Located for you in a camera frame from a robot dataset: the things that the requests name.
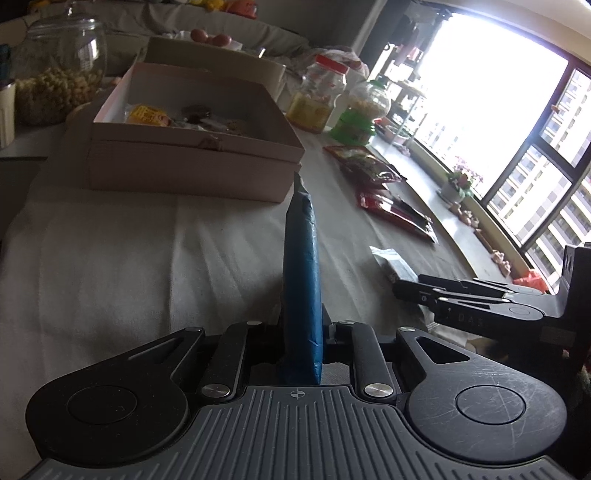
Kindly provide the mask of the clear date snack packet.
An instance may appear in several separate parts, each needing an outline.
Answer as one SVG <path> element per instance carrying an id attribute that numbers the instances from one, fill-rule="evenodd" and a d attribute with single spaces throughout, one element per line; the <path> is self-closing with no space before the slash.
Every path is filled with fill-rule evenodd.
<path id="1" fill-rule="evenodd" d="M 370 251 L 381 270 L 392 283 L 400 280 L 418 281 L 418 275 L 395 249 L 379 249 L 370 246 Z"/>

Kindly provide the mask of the long red wafer packet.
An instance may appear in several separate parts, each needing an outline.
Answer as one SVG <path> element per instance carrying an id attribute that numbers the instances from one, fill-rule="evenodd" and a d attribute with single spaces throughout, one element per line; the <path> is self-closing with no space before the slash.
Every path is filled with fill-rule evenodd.
<path id="1" fill-rule="evenodd" d="M 433 222 L 427 225 L 415 223 L 403 211 L 394 207 L 393 198 L 394 196 L 386 190 L 359 190 L 356 192 L 356 200 L 360 208 L 380 216 L 389 223 L 414 233 L 432 244 L 437 244 L 439 240 Z"/>

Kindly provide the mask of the small red sachet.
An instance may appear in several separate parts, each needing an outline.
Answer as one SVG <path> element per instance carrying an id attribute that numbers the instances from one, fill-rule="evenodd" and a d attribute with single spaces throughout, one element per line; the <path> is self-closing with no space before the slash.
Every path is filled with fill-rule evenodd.
<path id="1" fill-rule="evenodd" d="M 409 216 L 415 223 L 419 224 L 429 224 L 432 222 L 431 218 L 421 213 L 419 210 L 414 208 L 400 196 L 396 196 L 393 198 L 394 207 L 403 211 L 407 216 Z"/>

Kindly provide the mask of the blue snack bag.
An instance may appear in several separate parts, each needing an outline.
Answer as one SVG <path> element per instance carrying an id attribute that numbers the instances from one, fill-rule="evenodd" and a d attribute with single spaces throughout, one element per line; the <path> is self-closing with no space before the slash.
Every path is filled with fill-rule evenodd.
<path id="1" fill-rule="evenodd" d="M 322 378 L 322 291 L 317 225 L 311 195 L 294 175 L 283 245 L 283 332 L 287 379 L 318 385 Z"/>

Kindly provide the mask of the dark red snack bag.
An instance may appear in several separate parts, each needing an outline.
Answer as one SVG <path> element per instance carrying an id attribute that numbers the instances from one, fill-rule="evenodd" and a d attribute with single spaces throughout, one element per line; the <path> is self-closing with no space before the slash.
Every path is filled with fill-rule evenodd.
<path id="1" fill-rule="evenodd" d="M 325 146 L 324 151 L 339 162 L 342 171 L 360 183 L 382 186 L 406 181 L 396 168 L 378 158 L 365 146 L 332 145 Z"/>

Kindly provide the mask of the pink cardboard box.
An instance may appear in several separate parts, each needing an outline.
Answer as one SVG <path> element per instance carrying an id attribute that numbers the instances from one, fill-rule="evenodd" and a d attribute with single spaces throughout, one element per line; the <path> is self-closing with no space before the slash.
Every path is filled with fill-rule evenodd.
<path id="1" fill-rule="evenodd" d="M 204 106 L 242 134 L 132 124 L 133 106 L 169 118 Z M 87 179 L 95 190 L 201 195 L 280 203 L 304 145 L 269 91 L 242 79 L 153 63 L 123 76 L 93 119 Z"/>

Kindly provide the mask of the yellow corn snack packet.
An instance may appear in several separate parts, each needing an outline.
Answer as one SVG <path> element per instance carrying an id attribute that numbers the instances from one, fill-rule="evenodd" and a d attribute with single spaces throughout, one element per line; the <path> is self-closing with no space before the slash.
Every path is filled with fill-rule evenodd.
<path id="1" fill-rule="evenodd" d="M 205 130 L 218 133 L 246 136 L 249 134 L 249 127 L 240 120 L 219 120 L 215 118 L 202 118 L 199 125 Z"/>

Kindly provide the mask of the yellow bread packet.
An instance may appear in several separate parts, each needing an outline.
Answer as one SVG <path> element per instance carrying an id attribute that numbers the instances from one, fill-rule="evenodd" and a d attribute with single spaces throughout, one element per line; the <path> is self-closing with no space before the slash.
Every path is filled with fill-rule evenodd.
<path id="1" fill-rule="evenodd" d="M 167 127 L 171 119 L 164 110 L 145 105 L 128 105 L 125 110 L 125 122 L 127 124 Z"/>

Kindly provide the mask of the green white snack bag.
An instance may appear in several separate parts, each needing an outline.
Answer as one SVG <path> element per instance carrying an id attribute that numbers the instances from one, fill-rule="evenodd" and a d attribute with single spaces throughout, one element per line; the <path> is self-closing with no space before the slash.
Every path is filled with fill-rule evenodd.
<path id="1" fill-rule="evenodd" d="M 211 108 L 204 105 L 192 105 L 181 110 L 181 119 L 189 124 L 199 124 L 211 117 Z"/>

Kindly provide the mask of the red orange bag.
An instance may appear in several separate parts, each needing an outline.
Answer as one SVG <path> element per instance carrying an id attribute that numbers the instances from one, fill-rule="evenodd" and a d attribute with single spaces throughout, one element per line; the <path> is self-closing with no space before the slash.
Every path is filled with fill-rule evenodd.
<path id="1" fill-rule="evenodd" d="M 514 279 L 513 283 L 515 285 L 536 289 L 542 293 L 550 292 L 550 287 L 545 278 L 536 270 L 529 270 L 526 276 Z"/>

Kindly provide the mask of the potted flower plant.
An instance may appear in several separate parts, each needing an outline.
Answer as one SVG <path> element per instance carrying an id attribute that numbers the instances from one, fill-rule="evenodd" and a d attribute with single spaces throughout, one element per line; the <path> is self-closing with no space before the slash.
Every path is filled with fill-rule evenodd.
<path id="1" fill-rule="evenodd" d="M 448 203 L 461 203 L 474 195 L 474 187 L 482 177 L 465 165 L 457 165 L 447 174 L 447 181 L 439 190 L 439 195 Z"/>

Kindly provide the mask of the green candy dispenser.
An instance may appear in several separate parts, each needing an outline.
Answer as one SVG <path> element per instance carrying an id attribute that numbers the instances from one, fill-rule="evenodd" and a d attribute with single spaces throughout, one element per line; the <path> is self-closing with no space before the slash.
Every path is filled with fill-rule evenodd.
<path id="1" fill-rule="evenodd" d="M 346 110 L 329 135 L 342 145 L 365 146 L 376 134 L 376 121 L 390 112 L 391 104 L 383 81 L 362 82 L 349 93 Z"/>

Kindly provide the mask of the metal plant shelf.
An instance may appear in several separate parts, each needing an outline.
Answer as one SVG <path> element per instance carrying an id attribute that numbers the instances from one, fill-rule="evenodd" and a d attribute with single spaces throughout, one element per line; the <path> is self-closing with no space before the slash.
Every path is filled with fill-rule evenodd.
<path id="1" fill-rule="evenodd" d="M 393 101 L 389 118 L 397 127 L 398 135 L 414 137 L 426 117 L 426 96 L 422 91 L 419 69 L 424 51 L 414 47 L 398 64 L 403 46 L 388 43 L 387 55 L 380 75 L 387 79 L 387 91 Z"/>

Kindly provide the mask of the red lid plastic jar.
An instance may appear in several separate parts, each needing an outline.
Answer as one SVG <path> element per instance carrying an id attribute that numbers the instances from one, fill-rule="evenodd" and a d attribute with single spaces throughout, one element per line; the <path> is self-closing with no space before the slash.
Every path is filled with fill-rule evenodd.
<path id="1" fill-rule="evenodd" d="M 322 133 L 335 109 L 335 101 L 346 89 L 348 72 L 345 64 L 325 55 L 315 56 L 287 108 L 287 121 L 298 129 Z"/>

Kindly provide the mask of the beige mug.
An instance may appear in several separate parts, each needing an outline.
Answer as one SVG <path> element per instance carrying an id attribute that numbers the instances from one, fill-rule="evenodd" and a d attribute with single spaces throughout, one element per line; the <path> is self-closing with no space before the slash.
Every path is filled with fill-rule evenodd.
<path id="1" fill-rule="evenodd" d="M 3 80 L 0 90 L 0 144 L 4 149 L 15 137 L 15 92 L 13 79 Z"/>

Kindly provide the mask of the large glass jar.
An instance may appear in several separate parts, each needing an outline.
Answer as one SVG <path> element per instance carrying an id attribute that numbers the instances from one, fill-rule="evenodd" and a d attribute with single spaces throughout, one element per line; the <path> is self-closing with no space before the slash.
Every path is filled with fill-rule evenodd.
<path id="1" fill-rule="evenodd" d="M 98 93 L 106 63 L 105 31 L 97 18 L 69 6 L 34 22 L 16 49 L 17 120 L 28 126 L 63 122 Z"/>

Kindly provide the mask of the orange plush toy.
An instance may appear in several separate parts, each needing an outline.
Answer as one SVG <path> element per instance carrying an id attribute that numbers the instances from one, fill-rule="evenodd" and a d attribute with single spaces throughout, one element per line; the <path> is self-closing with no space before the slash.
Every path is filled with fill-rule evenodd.
<path id="1" fill-rule="evenodd" d="M 242 16 L 252 20 L 257 18 L 259 6 L 256 0 L 233 0 L 224 4 L 223 11 L 229 14 Z"/>

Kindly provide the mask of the pink eggs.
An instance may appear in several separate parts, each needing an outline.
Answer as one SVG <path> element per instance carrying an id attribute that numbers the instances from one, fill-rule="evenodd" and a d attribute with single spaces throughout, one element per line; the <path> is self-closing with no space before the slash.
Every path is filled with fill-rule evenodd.
<path id="1" fill-rule="evenodd" d="M 232 42 L 231 36 L 225 34 L 209 35 L 202 29 L 192 29 L 189 35 L 193 42 L 204 43 L 221 48 L 228 47 Z"/>

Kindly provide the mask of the grey covered sofa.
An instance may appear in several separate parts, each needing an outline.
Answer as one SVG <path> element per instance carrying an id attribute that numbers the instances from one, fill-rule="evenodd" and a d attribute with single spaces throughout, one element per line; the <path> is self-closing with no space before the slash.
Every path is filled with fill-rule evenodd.
<path id="1" fill-rule="evenodd" d="M 193 6 L 126 1 L 62 2 L 2 23 L 1 41 L 11 49 L 13 77 L 16 49 L 24 41 L 30 26 L 40 19 L 64 12 L 69 6 L 97 18 L 103 25 L 107 48 L 104 77 L 122 76 L 135 62 L 144 62 L 150 38 L 192 41 L 189 35 L 192 29 L 205 30 L 209 35 L 231 36 L 231 44 L 224 49 L 266 58 L 284 67 L 284 59 L 311 49 L 308 40 L 280 27 Z"/>

